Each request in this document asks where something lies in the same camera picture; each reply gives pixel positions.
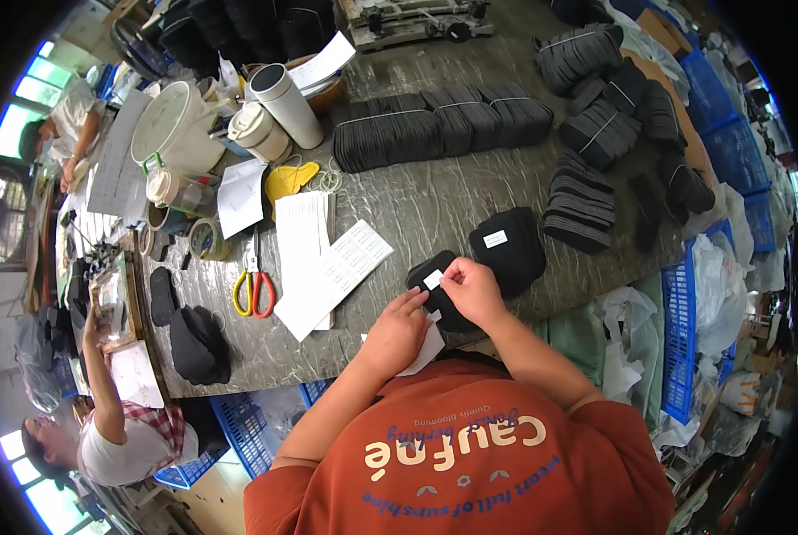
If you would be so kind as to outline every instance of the yellow-handled scissors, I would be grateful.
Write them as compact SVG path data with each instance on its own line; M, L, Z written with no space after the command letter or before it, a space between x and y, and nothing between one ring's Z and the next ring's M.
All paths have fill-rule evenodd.
M246 308L243 308L239 304L238 299L238 293L244 281L247 283ZM259 287L263 284L265 284L265 288L268 290L268 308L265 309L265 312L260 313L257 310L259 303ZM253 238L251 238L247 243L247 247L244 249L244 270L241 272L239 280L233 287L233 305L235 306L235 312L242 316L254 315L260 319L265 318L270 316L271 311L274 310L275 300L276 295L274 294L274 285L271 284L271 279L268 278L267 273L259 270L259 233L254 230Z

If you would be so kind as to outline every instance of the red checkered apron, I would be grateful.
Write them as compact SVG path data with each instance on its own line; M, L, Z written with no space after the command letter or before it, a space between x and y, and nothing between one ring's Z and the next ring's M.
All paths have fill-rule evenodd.
M170 457L160 461L146 475L147 477L173 464L182 455L182 447L185 444L185 418L182 416L182 409L179 406L148 408L131 401L122 401L122 412L125 413L126 418L133 418L151 425L159 435L164 437L170 447L170 451L173 452ZM95 409L87 414L83 425L91 422L94 415Z

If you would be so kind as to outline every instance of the black hair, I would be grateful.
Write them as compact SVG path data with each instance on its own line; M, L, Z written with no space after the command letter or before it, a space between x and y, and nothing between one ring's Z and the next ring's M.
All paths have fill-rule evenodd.
M24 160L25 164L30 165L34 160L36 160L36 145L41 139L39 129L43 123L45 123L45 119L39 119L38 121L25 124L24 129L21 130L19 155L21 156L21 159Z
M70 472L68 468L58 462L45 461L45 446L27 431L26 424L21 424L21 443L24 444L29 463L36 468L40 476L58 483L62 482L64 477L68 478Z

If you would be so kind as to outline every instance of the woman in white shirt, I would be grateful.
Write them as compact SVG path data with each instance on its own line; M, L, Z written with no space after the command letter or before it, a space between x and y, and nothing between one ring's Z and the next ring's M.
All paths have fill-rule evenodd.
M102 142L110 118L105 102L97 99L83 78L72 80L46 119L27 123L21 132L19 153L26 163L47 153L60 161L63 193L75 181L75 166Z
M97 341L93 310L83 328L83 356L95 410L79 439L48 415L22 426L25 452L42 476L58 479L78 470L101 485L124 486L226 445L206 398L179 400L164 409L121 401Z

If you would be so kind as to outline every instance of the white papers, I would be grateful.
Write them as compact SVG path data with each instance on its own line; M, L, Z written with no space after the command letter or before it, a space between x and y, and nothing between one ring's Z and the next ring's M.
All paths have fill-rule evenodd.
M145 205L146 177L134 163L131 142L136 124L150 102L152 98L142 91L128 93L108 131L92 185L88 184L87 211L124 217L129 206Z
M440 270L435 270L431 273L431 275L427 276L423 279L423 282L426 283L426 286L429 287L429 290L433 290L441 285L441 277L443 276L443 272Z
M276 200L274 212L283 295L305 288L312 266L317 265L330 248L334 211L332 193L298 193ZM332 324L333 315L328 314L316 330L328 330Z
M493 234L489 234L482 239L485 242L485 247L490 249L495 245L500 245L500 243L505 243L509 241L506 238L506 231L504 230L497 230Z
M303 91L329 79L336 71L345 67L352 58L354 58L354 47L342 35L342 32L337 32L318 56L290 70L289 76L292 77L292 81L298 89Z
M110 354L110 375L120 399L149 408L163 408L164 399L152 371L146 342L141 340Z
M217 189L217 218L221 222L224 240L262 221L262 174L265 167L254 158L223 171L223 181Z
M366 221L357 221L311 267L306 282L283 295L274 312L302 342L391 252L393 247Z
M426 339L423 340L423 347L419 348L419 354L411 365L405 368L401 373L396 374L397 378L403 378L405 375L413 375L422 370L447 345L446 342L443 341L441 331L437 328L437 322L441 320L441 311L436 310L431 314L426 314L426 318L431 320L431 325L429 325L429 329L426 330ZM360 339L366 342L366 335L360 335Z

